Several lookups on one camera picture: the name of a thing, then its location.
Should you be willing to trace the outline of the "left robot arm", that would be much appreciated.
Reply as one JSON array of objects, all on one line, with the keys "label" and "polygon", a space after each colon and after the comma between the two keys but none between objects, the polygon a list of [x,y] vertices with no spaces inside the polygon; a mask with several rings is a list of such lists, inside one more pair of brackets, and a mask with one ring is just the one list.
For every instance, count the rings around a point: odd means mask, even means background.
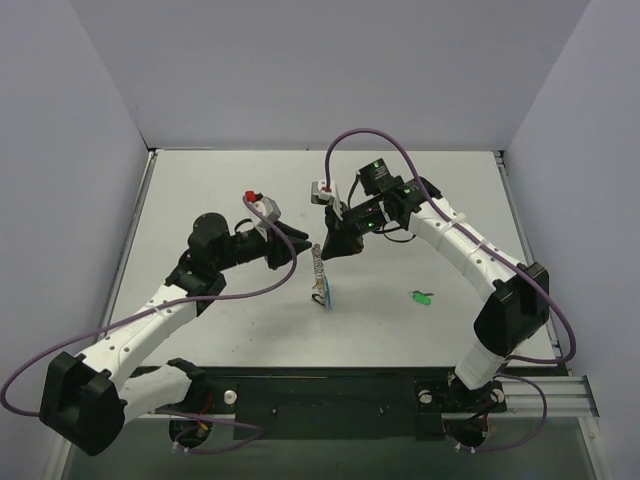
[{"label": "left robot arm", "polygon": [[280,221],[230,233],[218,213],[198,217],[177,266],[141,309],[141,319],[118,327],[72,356],[48,365],[38,418],[90,456],[103,452],[130,421],[165,406],[203,413],[215,401],[205,372],[175,358],[135,375],[157,347],[200,316],[226,286],[224,271],[257,259],[275,270],[312,246],[308,234]]}]

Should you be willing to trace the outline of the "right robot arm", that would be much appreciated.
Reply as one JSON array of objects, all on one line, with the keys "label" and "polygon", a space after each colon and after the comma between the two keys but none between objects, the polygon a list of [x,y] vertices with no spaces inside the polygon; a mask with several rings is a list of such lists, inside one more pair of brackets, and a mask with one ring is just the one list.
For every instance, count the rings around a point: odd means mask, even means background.
[{"label": "right robot arm", "polygon": [[452,209],[440,191],[424,178],[403,180],[378,159],[358,172],[367,201],[354,207],[342,202],[334,182],[313,183],[311,200],[325,208],[327,235],[324,261],[352,256],[364,248],[363,237],[397,224],[431,245],[465,277],[484,305],[473,324],[474,341],[447,383],[449,402],[468,409],[483,387],[549,317],[543,294],[549,275],[538,263],[519,265],[503,254]]}]

